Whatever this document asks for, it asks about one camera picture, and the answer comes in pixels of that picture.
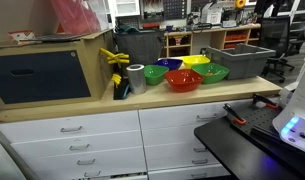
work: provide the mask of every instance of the white drawer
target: white drawer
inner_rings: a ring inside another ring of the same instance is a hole
[[[203,145],[196,143],[146,146],[144,149],[149,171],[219,163],[210,152],[204,151]]]
[[[142,146],[140,131],[81,136],[66,139],[12,143],[22,158],[76,154]]]
[[[220,164],[149,172],[149,180],[187,180],[230,175]]]
[[[180,126],[161,129],[143,130],[145,146],[172,144],[181,142],[195,142],[194,129],[200,125]]]
[[[40,179],[63,180],[146,172],[143,148],[24,159]]]
[[[0,124],[11,143],[140,130],[137,111]]]
[[[195,124],[201,125],[209,120],[225,116],[227,114],[223,109],[225,103],[234,106],[248,104],[249,102],[251,102],[251,100],[139,110],[141,127],[143,130],[146,130]]]

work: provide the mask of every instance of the black table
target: black table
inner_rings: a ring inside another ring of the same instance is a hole
[[[238,179],[302,179],[297,172],[269,156],[221,118],[194,130],[195,136]]]

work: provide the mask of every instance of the wooden countertop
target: wooden countertop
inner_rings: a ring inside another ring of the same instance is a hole
[[[126,100],[113,100],[113,84],[110,83],[100,101],[33,107],[24,109],[1,110],[0,121],[24,121],[85,114],[117,112],[188,105],[216,101],[250,98],[253,93],[264,96],[276,95],[281,88],[260,77],[222,81],[216,84],[200,85],[197,90],[175,93],[164,80],[158,86],[148,86],[141,95],[129,94]]]
[[[209,32],[219,32],[219,31],[236,31],[236,30],[247,30],[247,29],[259,29],[261,28],[260,24],[253,24],[253,25],[245,25],[245,26],[238,26],[233,28],[212,28],[206,30],[197,30],[197,31],[186,31],[186,32],[169,32],[165,33],[164,36],[178,36],[178,35],[189,35],[192,33],[209,33]]]

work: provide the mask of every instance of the drawer handle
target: drawer handle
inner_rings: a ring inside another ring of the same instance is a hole
[[[208,163],[208,159],[203,159],[203,160],[192,160],[192,163],[195,164],[195,165],[206,164],[206,163]]]
[[[196,116],[196,121],[197,121],[197,122],[211,121],[211,120],[213,120],[213,119],[215,119],[215,118],[217,118],[217,117],[218,117],[217,114],[214,114],[214,115],[211,116],[211,117],[204,117],[204,118],[202,118],[200,115],[197,115],[197,116]]]
[[[62,128],[61,132],[76,132],[80,131],[82,129],[82,126],[77,127],[77,128]]]
[[[206,173],[203,174],[191,174],[192,179],[202,179],[206,178]]]
[[[84,173],[84,177],[97,177],[100,176],[101,171],[99,171],[98,173]]]
[[[78,160],[78,162],[76,163],[77,165],[91,165],[95,162],[95,159],[93,160],[88,160],[88,161],[80,161]]]
[[[80,150],[86,150],[90,144],[84,145],[84,146],[70,146],[71,151],[80,151]]]
[[[200,153],[200,152],[207,152],[207,148],[193,148],[194,152]]]

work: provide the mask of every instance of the cardboard box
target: cardboard box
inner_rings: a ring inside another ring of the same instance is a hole
[[[75,41],[0,44],[0,109],[98,101],[112,67],[99,48],[112,50],[112,31]]]

